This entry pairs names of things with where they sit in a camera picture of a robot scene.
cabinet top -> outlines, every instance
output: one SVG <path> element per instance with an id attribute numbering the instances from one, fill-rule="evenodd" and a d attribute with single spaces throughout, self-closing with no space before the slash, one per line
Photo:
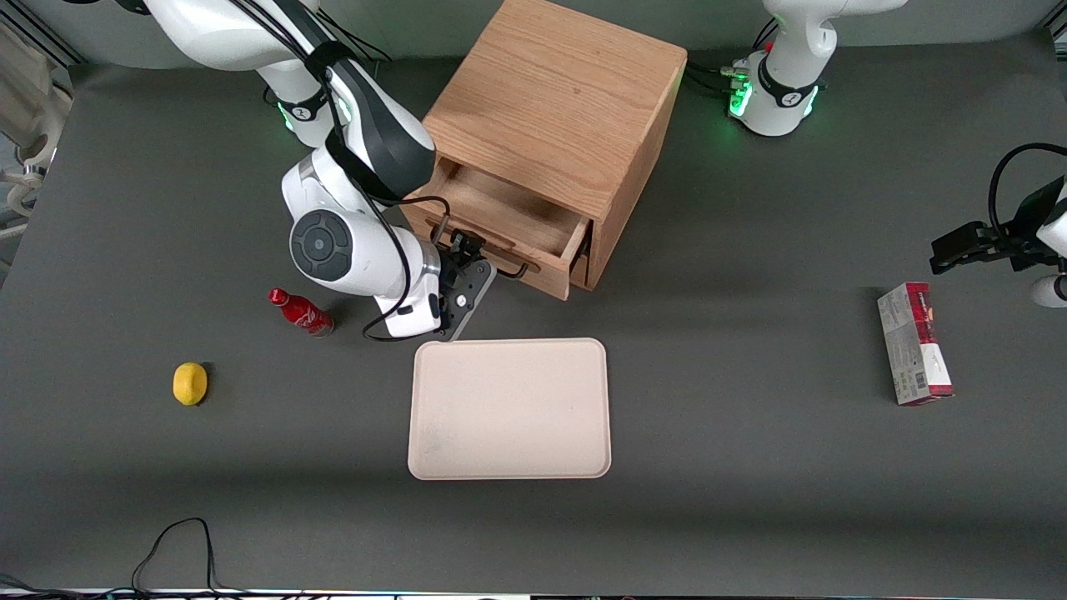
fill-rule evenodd
<path id="1" fill-rule="evenodd" d="M 443 156 L 602 220 L 685 60 L 545 0 L 506 0 L 425 124 Z"/>

wooden cabinet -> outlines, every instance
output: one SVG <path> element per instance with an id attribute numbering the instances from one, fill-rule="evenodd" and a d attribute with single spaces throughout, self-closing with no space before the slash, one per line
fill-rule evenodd
<path id="1" fill-rule="evenodd" d="M 659 157 L 685 50 L 545 0 L 505 0 L 424 120 L 449 228 L 567 299 L 593 289 Z M 416 235 L 436 203 L 402 207 Z"/>

beige tray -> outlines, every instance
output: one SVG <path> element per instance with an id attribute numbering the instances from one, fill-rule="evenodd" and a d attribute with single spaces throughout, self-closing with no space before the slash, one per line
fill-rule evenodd
<path id="1" fill-rule="evenodd" d="M 430 342 L 415 353 L 412 475 L 593 478 L 610 465 L 607 362 L 596 340 Z"/>

green led light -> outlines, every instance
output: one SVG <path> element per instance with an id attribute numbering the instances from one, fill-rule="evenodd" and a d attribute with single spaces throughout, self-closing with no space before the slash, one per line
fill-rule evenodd
<path id="1" fill-rule="evenodd" d="M 751 97 L 752 84 L 746 81 L 740 89 L 734 91 L 733 97 L 730 98 L 730 112 L 733 113 L 734 116 L 745 114 L 745 109 L 748 108 L 748 100 Z"/>
<path id="2" fill-rule="evenodd" d="M 808 116 L 809 114 L 811 114 L 811 107 L 812 107 L 812 105 L 815 104 L 815 96 L 817 96 L 817 95 L 818 95 L 818 85 L 815 85 L 815 89 L 811 91 L 811 99 L 808 100 L 808 108 L 803 109 L 803 115 L 805 116 Z"/>
<path id="3" fill-rule="evenodd" d="M 285 128 L 292 131 L 292 123 L 289 122 L 289 115 L 285 113 L 285 109 L 282 108 L 282 102 L 277 104 L 277 111 L 282 113 L 282 119 L 285 120 Z"/>
<path id="4" fill-rule="evenodd" d="M 345 100 L 343 100 L 340 98 L 337 98 L 337 108 L 340 109 L 341 114 L 345 115 L 345 121 L 351 123 L 352 122 L 352 111 L 349 110 L 348 102 L 346 102 Z"/>

box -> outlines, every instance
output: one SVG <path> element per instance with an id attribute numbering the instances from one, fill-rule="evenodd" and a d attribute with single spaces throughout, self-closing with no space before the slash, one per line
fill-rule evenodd
<path id="1" fill-rule="evenodd" d="M 928 283 L 909 282 L 878 299 L 896 402 L 912 407 L 953 395 L 934 335 Z"/>
<path id="2" fill-rule="evenodd" d="M 423 120 L 451 226 L 566 300 L 593 289 L 655 167 L 685 49 L 545 0 L 505 0 Z M 401 207 L 421 238 L 436 203 Z M 451 233 L 451 226 L 445 234 Z"/>

